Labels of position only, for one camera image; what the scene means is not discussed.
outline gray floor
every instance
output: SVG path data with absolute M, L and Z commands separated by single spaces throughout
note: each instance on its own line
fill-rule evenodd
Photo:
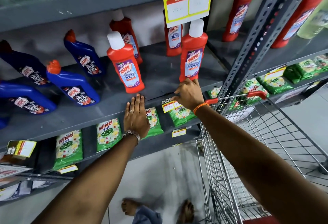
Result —
M 283 110 L 311 139 L 328 152 L 328 90 Z M 61 189 L 52 189 L 0 207 L 1 223 L 31 223 Z M 195 205 L 196 215 L 202 219 L 204 195 L 195 142 L 130 161 L 109 205 L 111 224 L 132 222 L 133 218 L 125 216 L 120 208 L 124 197 L 149 204 L 162 214 L 164 224 L 176 222 L 177 210 L 188 198 Z M 108 223 L 108 213 L 105 214 L 102 224 L 105 223 Z

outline orange thread bracelet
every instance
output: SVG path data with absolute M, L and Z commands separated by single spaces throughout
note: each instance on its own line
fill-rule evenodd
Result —
M 205 106 L 205 105 L 210 106 L 209 104 L 207 104 L 207 103 L 205 103 L 205 102 L 202 103 L 202 104 L 199 104 L 198 106 L 195 107 L 195 109 L 194 109 L 194 114 L 196 114 L 196 111 L 197 111 L 198 108 L 200 108 L 201 106 Z

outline person's left arm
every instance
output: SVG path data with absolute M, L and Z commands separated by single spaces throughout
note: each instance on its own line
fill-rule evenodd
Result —
M 145 99 L 137 94 L 128 102 L 124 130 L 137 132 L 144 138 L 150 129 L 145 113 Z M 121 182 L 126 164 L 137 145 L 131 134 L 74 178 L 32 224 L 101 223 L 105 211 Z

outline metal wire basket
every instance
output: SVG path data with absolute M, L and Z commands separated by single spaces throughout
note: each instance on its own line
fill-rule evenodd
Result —
M 328 155 L 263 92 L 211 99 L 207 103 L 280 155 L 307 180 L 328 192 Z M 242 224 L 243 221 L 270 216 L 247 191 L 202 123 L 201 133 L 202 139 L 197 145 L 203 147 L 205 159 L 199 155 L 206 222 Z M 204 164 L 209 185 L 205 183 L 207 178 L 203 177 Z

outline transparent bottle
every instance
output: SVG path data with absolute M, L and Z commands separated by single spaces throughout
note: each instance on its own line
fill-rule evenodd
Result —
M 298 30 L 301 38 L 314 38 L 324 27 L 328 28 L 328 0 L 323 0 L 313 11 L 310 17 Z

